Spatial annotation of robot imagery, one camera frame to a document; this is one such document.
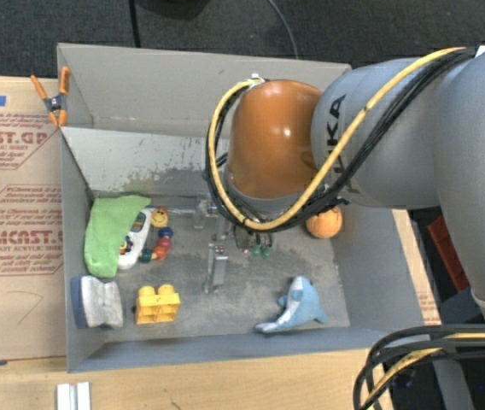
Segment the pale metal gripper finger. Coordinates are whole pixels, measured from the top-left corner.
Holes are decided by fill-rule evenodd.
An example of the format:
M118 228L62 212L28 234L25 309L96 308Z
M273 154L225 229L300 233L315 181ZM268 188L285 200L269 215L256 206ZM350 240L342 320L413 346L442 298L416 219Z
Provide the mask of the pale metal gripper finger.
M221 244L210 243L207 256L207 276L202 283L202 290L206 294L214 293L225 283L225 274L229 256Z
M193 213L193 227L202 229L208 218L216 217L217 215L217 205L211 198L199 198Z

